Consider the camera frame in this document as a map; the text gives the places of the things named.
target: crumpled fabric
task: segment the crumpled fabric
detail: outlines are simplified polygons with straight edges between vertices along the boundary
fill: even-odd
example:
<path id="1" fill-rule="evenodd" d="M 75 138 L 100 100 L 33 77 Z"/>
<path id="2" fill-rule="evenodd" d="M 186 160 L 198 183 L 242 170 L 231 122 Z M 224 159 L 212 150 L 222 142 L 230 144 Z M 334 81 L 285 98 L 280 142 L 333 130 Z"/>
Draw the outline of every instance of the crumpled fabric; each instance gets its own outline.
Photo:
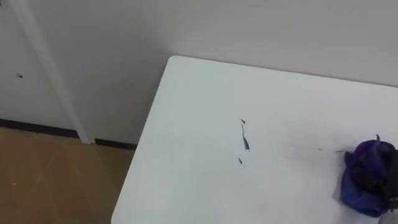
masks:
<path id="1" fill-rule="evenodd" d="M 382 158 L 380 158 L 380 153 L 378 153 L 381 146 L 384 149 L 387 147 L 388 150 L 395 150 L 392 144 L 380 141 L 379 136 L 377 136 L 377 140 L 365 141 L 359 144 L 354 152 L 346 152 L 346 169 L 341 180 L 340 200 L 357 212 L 375 218 L 386 212 L 386 202 L 382 195 L 365 191 L 358 186 L 352 179 L 351 170 L 359 163 L 366 171 L 381 180 L 387 181 L 388 169 Z"/>

